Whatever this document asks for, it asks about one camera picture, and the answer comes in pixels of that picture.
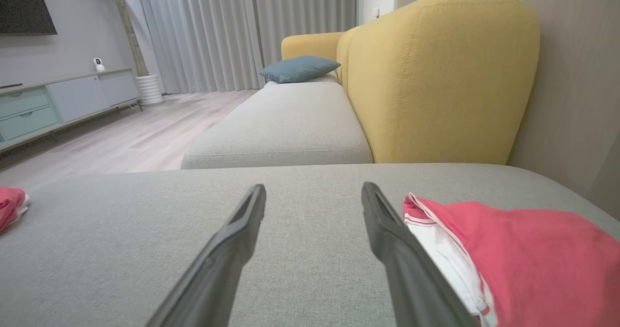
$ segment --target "sofa cushion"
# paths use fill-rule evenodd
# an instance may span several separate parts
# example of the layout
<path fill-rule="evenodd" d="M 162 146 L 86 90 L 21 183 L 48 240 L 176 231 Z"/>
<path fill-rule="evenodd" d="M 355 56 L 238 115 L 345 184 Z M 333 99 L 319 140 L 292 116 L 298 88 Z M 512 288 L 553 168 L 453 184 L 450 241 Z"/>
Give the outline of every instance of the sofa cushion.
<path fill-rule="evenodd" d="M 341 66 L 338 62 L 317 56 L 299 56 L 292 60 L 275 62 L 261 71 L 261 75 L 280 84 L 304 82 L 323 76 Z"/>
<path fill-rule="evenodd" d="M 333 82 L 335 84 L 340 84 L 341 82 L 338 80 L 338 75 L 336 73 L 336 71 L 330 71 L 329 73 L 323 75 L 323 76 L 319 76 L 318 78 L 314 78 L 314 79 L 310 79 L 307 80 L 305 82 Z M 279 82 L 275 82 L 274 80 L 271 80 L 270 82 L 268 82 L 267 84 L 265 84 L 265 86 L 263 86 L 263 89 L 272 87 L 273 85 L 278 85 Z"/>
<path fill-rule="evenodd" d="M 372 163 L 342 86 L 277 84 L 258 91 L 190 146 L 182 168 Z"/>
<path fill-rule="evenodd" d="M 401 209 L 407 192 L 442 203 L 575 212 L 620 239 L 620 223 L 567 188 L 509 166 L 358 164 L 108 174 L 31 193 L 0 237 L 3 327 L 143 326 L 250 186 L 265 218 L 231 327 L 394 326 L 361 186 Z"/>

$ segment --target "tv stand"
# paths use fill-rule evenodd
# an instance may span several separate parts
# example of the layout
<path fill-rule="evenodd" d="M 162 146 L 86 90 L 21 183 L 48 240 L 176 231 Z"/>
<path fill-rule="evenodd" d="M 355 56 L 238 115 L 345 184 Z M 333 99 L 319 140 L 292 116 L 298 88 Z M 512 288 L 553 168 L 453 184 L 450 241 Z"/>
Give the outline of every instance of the tv stand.
<path fill-rule="evenodd" d="M 132 104 L 142 110 L 130 68 L 0 89 L 0 152 Z"/>

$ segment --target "plant stem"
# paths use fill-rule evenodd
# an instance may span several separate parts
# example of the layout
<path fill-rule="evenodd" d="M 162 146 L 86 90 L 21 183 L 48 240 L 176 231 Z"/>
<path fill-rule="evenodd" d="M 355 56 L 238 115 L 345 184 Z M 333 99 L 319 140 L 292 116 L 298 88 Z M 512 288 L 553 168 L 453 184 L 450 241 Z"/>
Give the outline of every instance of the plant stem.
<path fill-rule="evenodd" d="M 129 10 L 127 9 L 125 0 L 115 1 L 118 7 L 118 13 L 120 14 L 120 18 L 123 21 L 124 32 L 127 34 L 127 40 L 129 41 L 129 47 L 131 48 L 131 55 L 133 55 L 133 60 L 136 63 L 136 71 L 138 73 L 138 76 L 147 76 L 149 75 L 149 72 L 146 69 L 144 57 L 142 57 L 142 51 L 140 49 L 140 45 L 138 44 L 136 32 L 133 30 L 133 24 L 131 24 Z"/>

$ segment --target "sofa armrest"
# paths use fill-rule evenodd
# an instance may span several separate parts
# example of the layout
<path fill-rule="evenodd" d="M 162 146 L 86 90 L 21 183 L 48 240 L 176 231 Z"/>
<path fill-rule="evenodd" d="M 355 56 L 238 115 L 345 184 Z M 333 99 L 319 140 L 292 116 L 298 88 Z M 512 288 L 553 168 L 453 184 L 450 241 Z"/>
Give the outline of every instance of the sofa armrest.
<path fill-rule="evenodd" d="M 338 40 L 343 31 L 288 36 L 282 40 L 282 59 L 289 60 L 299 56 L 317 56 L 336 61 Z"/>

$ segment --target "white camera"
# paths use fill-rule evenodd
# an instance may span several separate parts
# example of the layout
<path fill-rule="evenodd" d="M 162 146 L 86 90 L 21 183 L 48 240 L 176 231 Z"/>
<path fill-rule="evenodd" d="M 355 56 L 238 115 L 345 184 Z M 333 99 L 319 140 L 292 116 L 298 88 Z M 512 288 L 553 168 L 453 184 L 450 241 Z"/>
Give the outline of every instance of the white camera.
<path fill-rule="evenodd" d="M 97 71 L 104 71 L 104 70 L 106 70 L 106 67 L 104 67 L 104 64 L 101 61 L 101 58 L 95 58 L 93 60 L 93 63 L 95 64 L 95 69 L 97 69 Z"/>

